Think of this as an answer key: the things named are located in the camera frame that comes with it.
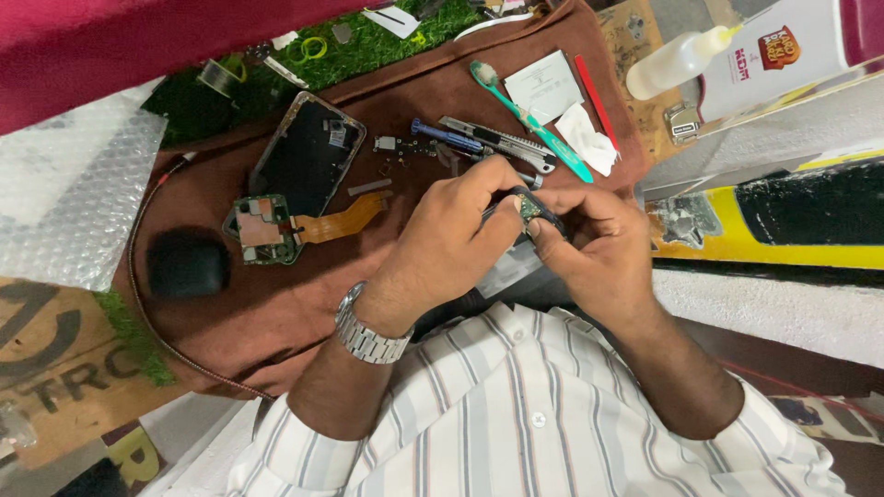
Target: hand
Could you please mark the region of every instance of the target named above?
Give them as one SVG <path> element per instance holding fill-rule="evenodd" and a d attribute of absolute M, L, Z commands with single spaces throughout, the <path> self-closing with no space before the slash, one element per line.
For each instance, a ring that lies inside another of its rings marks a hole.
<path fill-rule="evenodd" d="M 543 219 L 531 220 L 528 230 L 537 256 L 565 281 L 581 309 L 613 333 L 628 333 L 659 314 L 650 225 L 642 211 L 592 185 L 534 195 L 558 215 L 574 211 L 574 245 Z"/>
<path fill-rule="evenodd" d="M 482 226 L 492 194 L 519 185 L 525 186 L 503 157 L 433 183 L 396 248 L 356 299 L 355 316 L 375 333 L 399 337 L 424 312 L 466 294 L 524 229 L 514 195 Z"/>

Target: toothbrush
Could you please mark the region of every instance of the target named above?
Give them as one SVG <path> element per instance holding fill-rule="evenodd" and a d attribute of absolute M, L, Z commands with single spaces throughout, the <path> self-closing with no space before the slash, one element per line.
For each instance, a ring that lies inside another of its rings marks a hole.
<path fill-rule="evenodd" d="M 473 73 L 473 78 L 476 79 L 477 83 L 482 85 L 482 88 L 492 92 L 492 94 L 496 96 L 498 100 L 500 100 L 500 102 L 503 103 L 517 119 L 519 119 L 519 121 L 522 122 L 522 124 L 524 124 L 529 130 L 537 133 L 537 136 L 546 143 L 546 145 L 562 160 L 562 162 L 565 163 L 565 165 L 571 168 L 571 171 L 573 171 L 578 178 L 585 183 L 592 183 L 592 174 L 590 173 L 590 170 L 583 165 L 583 160 L 580 156 L 578 156 L 568 145 L 562 143 L 555 134 L 550 133 L 545 127 L 540 126 L 537 119 L 528 113 L 528 111 L 519 107 L 515 103 L 510 102 L 508 98 L 503 96 L 497 90 L 498 76 L 493 67 L 484 62 L 474 60 L 472 64 L 469 65 L 469 71 Z"/>

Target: person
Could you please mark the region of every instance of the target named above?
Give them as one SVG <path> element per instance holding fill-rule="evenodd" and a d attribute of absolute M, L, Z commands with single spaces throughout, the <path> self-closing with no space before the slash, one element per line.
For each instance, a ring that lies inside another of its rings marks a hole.
<path fill-rule="evenodd" d="M 535 193 L 582 220 L 573 244 L 543 219 L 527 230 L 618 350 L 565 310 L 502 303 L 405 347 L 525 229 L 515 196 L 482 223 L 517 185 L 495 157 L 431 186 L 240 454 L 229 495 L 844 494 L 824 447 L 679 330 L 652 291 L 647 217 L 598 187 Z"/>

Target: yellow bottle nozzle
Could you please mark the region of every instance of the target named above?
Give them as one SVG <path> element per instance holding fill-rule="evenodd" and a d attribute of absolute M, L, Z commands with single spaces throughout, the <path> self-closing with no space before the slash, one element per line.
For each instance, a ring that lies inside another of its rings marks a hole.
<path fill-rule="evenodd" d="M 735 34 L 739 33 L 741 29 L 743 29 L 742 24 L 737 27 L 731 27 L 728 31 L 722 31 L 721 33 L 719 33 L 721 41 L 724 43 L 729 42 L 730 39 L 733 38 Z"/>

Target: green grass mat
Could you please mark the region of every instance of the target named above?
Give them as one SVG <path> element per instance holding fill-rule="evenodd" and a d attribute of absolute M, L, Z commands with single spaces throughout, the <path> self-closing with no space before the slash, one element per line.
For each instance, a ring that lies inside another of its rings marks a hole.
<path fill-rule="evenodd" d="M 416 15 L 423 2 L 401 0 L 396 6 Z M 422 22 L 409 38 L 401 40 L 357 12 L 301 29 L 300 38 L 290 46 L 291 57 L 284 50 L 274 51 L 272 56 L 305 80 L 310 92 L 316 93 L 437 47 L 479 20 L 479 15 L 465 0 L 448 0 L 436 16 Z M 335 40 L 332 27 L 344 22 L 353 30 L 353 36 L 342 45 Z M 417 33 L 423 35 L 423 44 L 412 41 Z M 302 58 L 301 40 L 314 36 L 326 40 L 328 51 L 321 58 L 296 64 Z M 163 147 L 208 138 L 247 120 L 263 117 L 288 106 L 300 91 L 269 67 L 259 65 L 249 68 L 246 81 L 230 100 L 199 82 L 196 77 L 200 70 L 191 67 L 170 75 L 143 105 L 144 109 L 169 119 Z"/>
<path fill-rule="evenodd" d="M 117 336 L 126 344 L 126 349 L 141 367 L 141 373 L 157 386 L 171 385 L 177 381 L 174 373 L 160 358 L 156 343 L 138 321 L 132 318 L 132 311 L 123 303 L 119 293 L 93 292 L 95 301 L 104 310 L 110 325 Z"/>

